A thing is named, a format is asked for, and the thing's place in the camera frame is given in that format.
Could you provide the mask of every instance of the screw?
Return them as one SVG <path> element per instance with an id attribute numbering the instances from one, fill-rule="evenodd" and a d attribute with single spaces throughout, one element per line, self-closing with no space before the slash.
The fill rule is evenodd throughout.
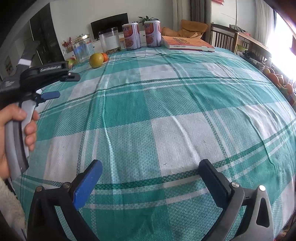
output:
<path id="1" fill-rule="evenodd" d="M 71 185 L 71 183 L 66 182 L 66 183 L 63 183 L 62 187 L 63 187 L 63 188 L 69 188 L 70 185 Z"/>
<path id="2" fill-rule="evenodd" d="M 238 188 L 238 187 L 239 187 L 239 184 L 236 183 L 236 182 L 232 182 L 232 183 L 231 183 L 231 186 L 233 186 L 234 188 Z"/>
<path id="3" fill-rule="evenodd" d="M 261 191 L 263 191 L 263 192 L 266 190 L 266 188 L 265 188 L 263 185 L 260 185 L 260 186 L 259 186 L 259 189 L 260 189 Z"/>
<path id="4" fill-rule="evenodd" d="M 41 192 L 42 191 L 42 186 L 38 186 L 38 187 L 36 187 L 36 192 Z"/>

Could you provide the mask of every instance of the human hand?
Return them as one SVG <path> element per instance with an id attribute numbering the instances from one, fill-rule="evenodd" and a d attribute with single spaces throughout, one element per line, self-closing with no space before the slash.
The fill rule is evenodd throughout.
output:
<path id="1" fill-rule="evenodd" d="M 7 159 L 5 155 L 5 124 L 10 120 L 22 121 L 26 118 L 27 113 L 15 104 L 10 104 L 0 110 L 0 177 L 7 179 L 10 176 Z M 25 127 L 25 144 L 29 147 L 29 151 L 33 151 L 36 142 L 36 122 L 39 119 L 38 112 L 33 112 L 32 120 Z"/>

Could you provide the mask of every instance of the glass jar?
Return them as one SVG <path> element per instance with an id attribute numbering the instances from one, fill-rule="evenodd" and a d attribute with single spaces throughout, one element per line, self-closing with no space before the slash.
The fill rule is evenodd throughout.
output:
<path id="1" fill-rule="evenodd" d="M 89 59 L 89 57 L 94 54 L 90 35 L 86 34 L 74 39 L 73 51 L 79 63 Z"/>
<path id="2" fill-rule="evenodd" d="M 121 50 L 117 27 L 99 32 L 103 52 L 112 54 Z"/>

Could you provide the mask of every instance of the gold jar lid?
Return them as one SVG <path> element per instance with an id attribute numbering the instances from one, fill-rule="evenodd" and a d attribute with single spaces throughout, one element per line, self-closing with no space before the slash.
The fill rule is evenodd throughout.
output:
<path id="1" fill-rule="evenodd" d="M 85 39 L 87 39 L 87 38 L 89 38 L 89 37 L 90 37 L 89 34 L 86 34 L 86 35 L 83 35 L 83 36 L 81 36 L 81 37 L 78 37 L 78 38 L 76 38 L 76 39 L 73 40 L 73 41 L 74 41 L 74 44 L 75 44 L 75 43 L 78 43 L 79 41 L 85 40 Z"/>

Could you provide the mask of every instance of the person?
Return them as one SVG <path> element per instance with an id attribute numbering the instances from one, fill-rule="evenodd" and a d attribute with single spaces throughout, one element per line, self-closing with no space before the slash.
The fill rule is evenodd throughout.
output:
<path id="1" fill-rule="evenodd" d="M 5 155 L 5 124 L 11 120 L 22 121 L 26 116 L 27 113 L 15 104 L 10 104 L 0 110 L 0 211 L 14 234 L 23 240 L 26 236 L 24 211 L 8 182 L 10 172 Z M 29 147 L 29 151 L 35 148 L 38 119 L 39 115 L 35 110 L 31 122 L 25 127 L 25 144 Z"/>

